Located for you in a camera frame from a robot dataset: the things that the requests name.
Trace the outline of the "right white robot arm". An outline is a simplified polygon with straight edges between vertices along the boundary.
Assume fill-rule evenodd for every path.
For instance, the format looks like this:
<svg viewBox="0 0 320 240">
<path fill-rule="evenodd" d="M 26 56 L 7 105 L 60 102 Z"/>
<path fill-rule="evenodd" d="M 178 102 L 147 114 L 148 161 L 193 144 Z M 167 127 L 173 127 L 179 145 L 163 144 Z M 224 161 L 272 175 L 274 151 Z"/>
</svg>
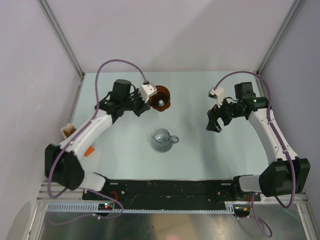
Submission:
<svg viewBox="0 0 320 240">
<path fill-rule="evenodd" d="M 241 175 L 234 177 L 231 187 L 232 197 L 243 200 L 249 192 L 257 192 L 266 197 L 300 194 L 310 171 L 310 163 L 298 154 L 285 140 L 275 120 L 273 111 L 268 108 L 266 97 L 254 93 L 251 82 L 242 82 L 234 86 L 235 102 L 228 102 L 221 87 L 211 88 L 208 96 L 217 103 L 207 112 L 207 131 L 221 132 L 218 123 L 221 119 L 227 126 L 232 119 L 244 117 L 256 131 L 265 150 L 268 166 L 259 175 Z"/>
</svg>

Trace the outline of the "amber glass coffee dripper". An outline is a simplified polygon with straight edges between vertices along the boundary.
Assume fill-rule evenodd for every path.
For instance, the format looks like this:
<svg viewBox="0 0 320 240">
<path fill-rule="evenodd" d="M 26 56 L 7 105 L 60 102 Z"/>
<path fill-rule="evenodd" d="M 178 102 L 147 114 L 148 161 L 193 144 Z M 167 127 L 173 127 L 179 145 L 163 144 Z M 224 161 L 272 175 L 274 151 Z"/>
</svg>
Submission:
<svg viewBox="0 0 320 240">
<path fill-rule="evenodd" d="M 149 105 L 158 112 L 163 112 L 171 106 L 170 91 L 163 85 L 156 85 L 157 93 L 150 97 Z"/>
</svg>

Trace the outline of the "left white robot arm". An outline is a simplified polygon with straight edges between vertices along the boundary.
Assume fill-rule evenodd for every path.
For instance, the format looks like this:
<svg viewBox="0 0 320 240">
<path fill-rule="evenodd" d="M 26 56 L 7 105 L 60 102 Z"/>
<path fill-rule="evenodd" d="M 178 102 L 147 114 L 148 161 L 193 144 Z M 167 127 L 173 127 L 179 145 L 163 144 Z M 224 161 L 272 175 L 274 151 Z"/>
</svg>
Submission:
<svg viewBox="0 0 320 240">
<path fill-rule="evenodd" d="M 111 187 L 106 177 L 84 169 L 84 156 L 94 141 L 125 112 L 140 116 L 150 109 L 149 100 L 157 93 L 155 86 L 143 84 L 131 91 L 130 81 L 117 79 L 112 91 L 95 106 L 93 115 L 67 139 L 45 148 L 44 173 L 49 181 L 71 191 L 78 188 L 93 190 L 99 199 L 107 199 Z"/>
</svg>

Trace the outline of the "clear glass pitcher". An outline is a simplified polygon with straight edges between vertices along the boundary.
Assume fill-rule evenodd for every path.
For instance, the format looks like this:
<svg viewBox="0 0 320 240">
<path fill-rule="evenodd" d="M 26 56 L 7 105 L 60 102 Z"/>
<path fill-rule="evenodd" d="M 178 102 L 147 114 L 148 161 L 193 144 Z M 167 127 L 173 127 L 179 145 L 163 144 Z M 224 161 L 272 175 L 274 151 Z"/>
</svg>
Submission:
<svg viewBox="0 0 320 240">
<path fill-rule="evenodd" d="M 180 139 L 176 135 L 171 135 L 166 129 L 158 129 L 151 135 L 150 144 L 152 148 L 160 153 L 166 153 L 172 149 L 174 144 L 177 144 Z"/>
</svg>

